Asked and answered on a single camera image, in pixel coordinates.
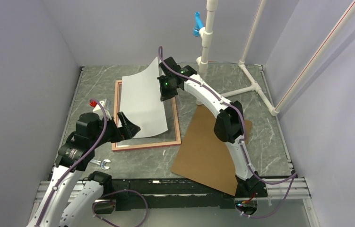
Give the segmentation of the glossy photo with white borders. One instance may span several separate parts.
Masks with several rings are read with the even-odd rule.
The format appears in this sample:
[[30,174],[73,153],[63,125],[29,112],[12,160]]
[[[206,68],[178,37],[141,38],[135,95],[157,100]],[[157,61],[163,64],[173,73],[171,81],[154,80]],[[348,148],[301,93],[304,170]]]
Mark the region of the glossy photo with white borders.
[[147,138],[168,131],[165,106],[160,101],[159,59],[155,57],[143,71],[122,77],[119,111],[140,127],[135,138]]

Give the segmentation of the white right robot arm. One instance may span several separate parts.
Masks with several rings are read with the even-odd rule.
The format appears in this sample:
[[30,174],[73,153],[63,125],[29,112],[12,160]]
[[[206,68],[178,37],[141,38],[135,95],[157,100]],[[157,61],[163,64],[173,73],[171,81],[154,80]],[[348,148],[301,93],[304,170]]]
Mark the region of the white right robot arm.
[[262,185],[250,163],[245,147],[247,130],[243,119],[242,105],[224,98],[211,88],[190,66],[181,67],[173,57],[161,60],[159,67],[164,73],[158,77],[160,100],[163,102],[178,95],[178,89],[197,98],[215,117],[214,134],[225,143],[233,160],[237,190],[249,196]]

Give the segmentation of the red wooden picture frame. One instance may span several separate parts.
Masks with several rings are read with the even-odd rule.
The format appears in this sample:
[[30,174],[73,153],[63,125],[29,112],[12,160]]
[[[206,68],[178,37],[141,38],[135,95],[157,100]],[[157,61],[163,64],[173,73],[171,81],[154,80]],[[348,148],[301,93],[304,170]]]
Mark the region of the red wooden picture frame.
[[165,115],[168,130],[145,138],[134,137],[130,140],[112,144],[112,151],[128,151],[145,148],[161,148],[169,146],[178,146],[181,144],[181,133],[178,121],[176,98],[164,101]]

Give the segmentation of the brown cardboard backing board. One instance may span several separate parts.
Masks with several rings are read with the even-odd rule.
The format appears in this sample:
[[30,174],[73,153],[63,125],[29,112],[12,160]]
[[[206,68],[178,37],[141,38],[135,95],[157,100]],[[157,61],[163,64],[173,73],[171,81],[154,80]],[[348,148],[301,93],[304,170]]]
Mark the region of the brown cardboard backing board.
[[214,134],[215,121],[206,107],[197,106],[170,171],[235,195],[235,167],[226,145]]

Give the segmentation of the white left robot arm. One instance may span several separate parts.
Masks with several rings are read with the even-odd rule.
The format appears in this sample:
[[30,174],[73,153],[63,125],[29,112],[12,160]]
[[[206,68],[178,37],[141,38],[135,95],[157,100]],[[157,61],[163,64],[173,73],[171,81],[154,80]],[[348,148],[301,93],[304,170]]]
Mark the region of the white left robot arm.
[[114,187],[112,176],[100,171],[91,173],[78,196],[68,202],[75,185],[95,156],[95,148],[105,143],[132,139],[140,127],[127,119],[124,113],[114,118],[103,114],[84,113],[79,116],[75,130],[58,151],[52,178],[29,227],[70,227],[77,223],[82,209],[98,198],[108,198]]

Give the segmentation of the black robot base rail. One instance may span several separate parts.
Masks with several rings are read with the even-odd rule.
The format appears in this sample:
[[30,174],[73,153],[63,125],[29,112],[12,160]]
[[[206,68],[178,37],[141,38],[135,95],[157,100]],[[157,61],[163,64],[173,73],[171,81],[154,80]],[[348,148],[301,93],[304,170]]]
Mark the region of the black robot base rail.
[[236,192],[230,195],[185,178],[112,179],[100,171],[94,171],[78,182],[86,186],[90,181],[98,181],[104,188],[94,208],[100,214],[144,208],[232,209],[234,203],[253,214],[255,201],[273,198],[272,189],[277,188],[276,184],[265,184],[252,177],[249,181],[240,182]]

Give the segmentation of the white PVC pipe stand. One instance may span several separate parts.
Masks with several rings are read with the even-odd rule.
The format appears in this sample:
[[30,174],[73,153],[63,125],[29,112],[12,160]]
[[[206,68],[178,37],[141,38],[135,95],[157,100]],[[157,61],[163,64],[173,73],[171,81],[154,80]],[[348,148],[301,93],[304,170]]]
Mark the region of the white PVC pipe stand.
[[[282,114],[303,87],[306,76],[321,62],[339,27],[355,11],[355,0],[252,0],[250,21],[239,45],[239,67],[249,86],[224,97],[254,91],[273,116]],[[280,79],[272,101],[266,88],[250,72],[248,61],[260,48],[260,58]]]

